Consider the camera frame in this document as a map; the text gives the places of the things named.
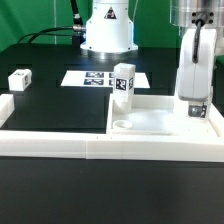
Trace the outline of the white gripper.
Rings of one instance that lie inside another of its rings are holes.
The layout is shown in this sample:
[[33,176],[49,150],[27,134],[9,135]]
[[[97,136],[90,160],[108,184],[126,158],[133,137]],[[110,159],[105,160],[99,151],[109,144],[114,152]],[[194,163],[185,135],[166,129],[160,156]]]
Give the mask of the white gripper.
[[192,61],[194,36],[195,29],[188,29],[182,39],[176,92],[181,100],[189,101],[189,117],[205,119],[208,106],[203,101],[211,94],[217,32],[200,31],[197,63]]

